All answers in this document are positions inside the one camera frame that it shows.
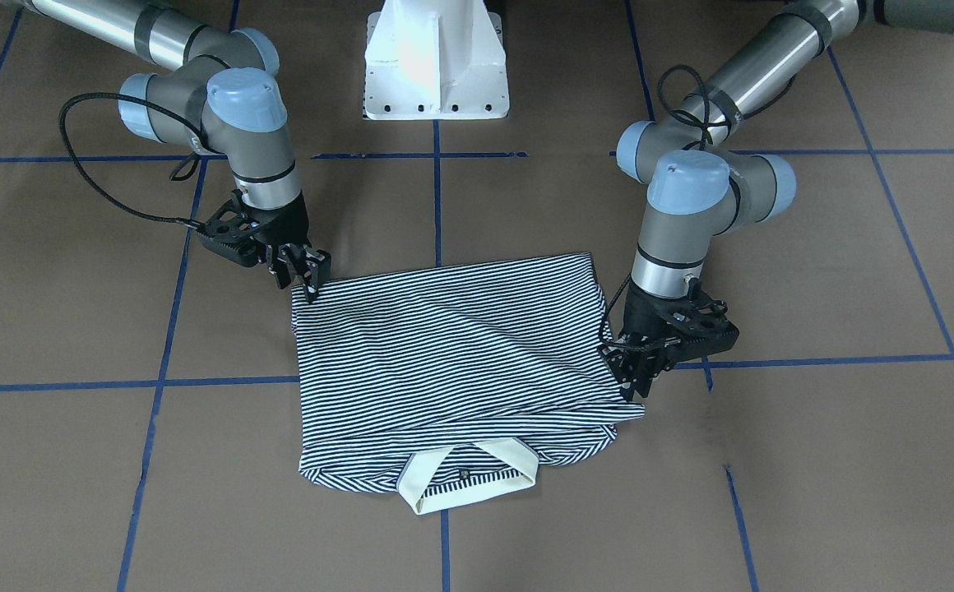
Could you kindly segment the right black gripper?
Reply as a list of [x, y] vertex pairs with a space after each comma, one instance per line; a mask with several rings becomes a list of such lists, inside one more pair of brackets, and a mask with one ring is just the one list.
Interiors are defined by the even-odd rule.
[[308, 238], [307, 203], [300, 192], [288, 205], [266, 210], [269, 224], [258, 237], [269, 248], [267, 265], [279, 289], [298, 282], [305, 303], [315, 303], [331, 277], [331, 254], [317, 250]]

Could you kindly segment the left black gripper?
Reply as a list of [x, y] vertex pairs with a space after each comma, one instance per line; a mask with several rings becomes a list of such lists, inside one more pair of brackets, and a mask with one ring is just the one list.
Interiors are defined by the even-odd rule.
[[601, 327], [608, 325], [609, 314], [623, 294], [625, 299], [623, 330], [619, 337], [604, 338], [599, 354], [609, 365], [620, 387], [620, 396], [632, 402], [639, 395], [649, 396], [651, 383], [659, 374], [688, 361], [688, 342], [678, 327], [665, 320], [679, 310], [687, 310], [692, 300], [692, 281], [683, 282], [680, 298], [660, 298], [642, 291], [632, 280], [623, 280], [604, 312]]

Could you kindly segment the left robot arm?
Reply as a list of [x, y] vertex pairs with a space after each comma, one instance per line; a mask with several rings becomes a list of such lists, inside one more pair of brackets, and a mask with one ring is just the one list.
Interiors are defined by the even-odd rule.
[[797, 75], [867, 24], [954, 36], [954, 1], [785, 1], [714, 74], [673, 65], [657, 82], [662, 116], [633, 123], [616, 147], [646, 188], [632, 269], [619, 286], [623, 327], [600, 346], [626, 401], [647, 397], [680, 363], [732, 349], [728, 304], [704, 289], [711, 240], [788, 210], [792, 165], [729, 143], [781, 101]]

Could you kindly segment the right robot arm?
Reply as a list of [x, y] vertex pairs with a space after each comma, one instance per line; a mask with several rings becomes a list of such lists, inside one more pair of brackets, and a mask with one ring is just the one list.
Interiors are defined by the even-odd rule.
[[191, 176], [204, 156], [228, 160], [235, 188], [206, 221], [176, 217], [207, 250], [238, 266], [266, 265], [279, 288], [311, 303], [331, 255], [309, 241], [309, 220], [276, 81], [280, 59], [261, 31], [222, 31], [161, 1], [25, 1], [26, 10], [81, 30], [146, 62], [111, 94], [124, 127], [191, 156], [172, 172]]

